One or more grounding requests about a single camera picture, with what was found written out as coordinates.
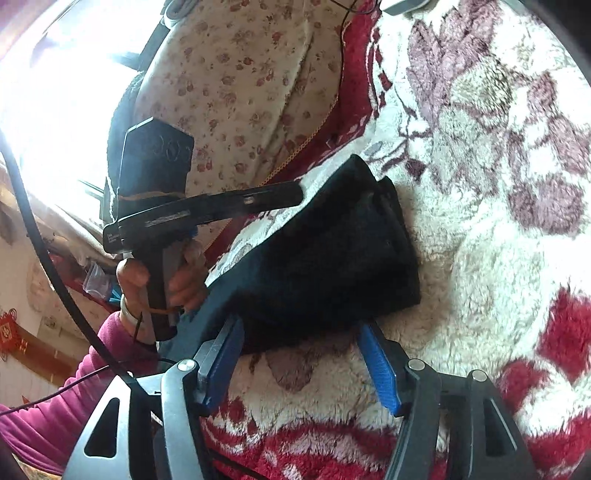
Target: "fleece blanket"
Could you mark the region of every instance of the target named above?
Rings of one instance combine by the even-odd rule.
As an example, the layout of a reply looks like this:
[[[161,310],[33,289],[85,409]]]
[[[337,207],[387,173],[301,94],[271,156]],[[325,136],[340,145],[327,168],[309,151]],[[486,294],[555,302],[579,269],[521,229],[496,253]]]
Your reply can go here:
[[[386,336],[440,372],[485,370],[540,476],[567,479],[591,447],[591,88],[544,24],[493,0],[358,15],[344,39],[334,121],[276,179],[301,176],[308,201],[351,153],[392,179],[423,299],[379,319]],[[298,208],[246,225],[212,278]],[[347,332],[242,358],[203,423],[288,480],[381,479],[399,425]],[[442,424],[434,479],[446,449]]]

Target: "bright window light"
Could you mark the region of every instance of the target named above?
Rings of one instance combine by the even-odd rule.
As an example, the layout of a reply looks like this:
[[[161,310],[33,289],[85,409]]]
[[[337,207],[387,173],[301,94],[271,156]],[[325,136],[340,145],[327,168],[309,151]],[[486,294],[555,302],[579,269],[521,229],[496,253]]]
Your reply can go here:
[[[41,200],[100,224],[111,117],[137,74],[113,56],[141,52],[163,3],[80,0],[49,29],[2,122],[27,189]]]

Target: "black cloth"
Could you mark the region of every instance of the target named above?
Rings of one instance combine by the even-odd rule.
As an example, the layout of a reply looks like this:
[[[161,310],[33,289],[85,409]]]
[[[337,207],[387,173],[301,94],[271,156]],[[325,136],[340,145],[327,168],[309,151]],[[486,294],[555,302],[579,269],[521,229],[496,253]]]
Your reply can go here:
[[[27,480],[25,472],[22,471],[17,461],[12,456],[8,445],[0,435],[0,472],[4,480]]]
[[[139,72],[125,90],[117,108],[111,118],[109,136],[107,138],[107,180],[111,198],[111,218],[117,218],[117,189],[119,188],[119,174],[121,173],[121,157],[125,134],[134,126],[135,101],[138,98],[139,89],[144,81],[145,72]]]
[[[396,189],[376,181],[357,155],[310,203],[210,285],[200,310],[160,345],[191,358],[229,313],[245,325],[243,353],[294,345],[329,331],[416,305],[417,258]]]

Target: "red sleeve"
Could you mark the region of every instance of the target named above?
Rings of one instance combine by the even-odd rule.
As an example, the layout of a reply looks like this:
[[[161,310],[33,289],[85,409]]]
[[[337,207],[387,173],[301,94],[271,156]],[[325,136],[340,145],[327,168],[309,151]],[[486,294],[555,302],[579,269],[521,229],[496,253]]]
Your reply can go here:
[[[107,318],[99,337],[117,360],[139,360],[126,365],[135,376],[155,372],[158,358],[155,346],[134,342],[121,325],[119,312]],[[103,359],[91,347],[78,366],[76,376],[68,379],[64,386],[104,366]],[[113,373],[107,370],[51,400],[0,417],[0,435],[24,463],[62,475],[78,437],[112,379]]]

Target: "screw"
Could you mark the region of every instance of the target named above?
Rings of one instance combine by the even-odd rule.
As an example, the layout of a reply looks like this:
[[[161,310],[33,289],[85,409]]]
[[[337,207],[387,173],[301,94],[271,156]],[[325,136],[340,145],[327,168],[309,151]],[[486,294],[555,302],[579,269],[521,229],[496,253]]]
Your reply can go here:
[[[187,358],[186,360],[181,360],[178,363],[178,369],[181,372],[188,372],[189,370],[192,370],[193,368],[195,368],[196,365],[197,365],[197,362],[195,360]]]
[[[472,372],[472,378],[477,382],[485,382],[488,377],[482,370],[474,370]]]
[[[408,361],[408,367],[410,368],[410,370],[420,371],[423,368],[425,368],[425,362],[419,360],[418,358],[411,358]]]

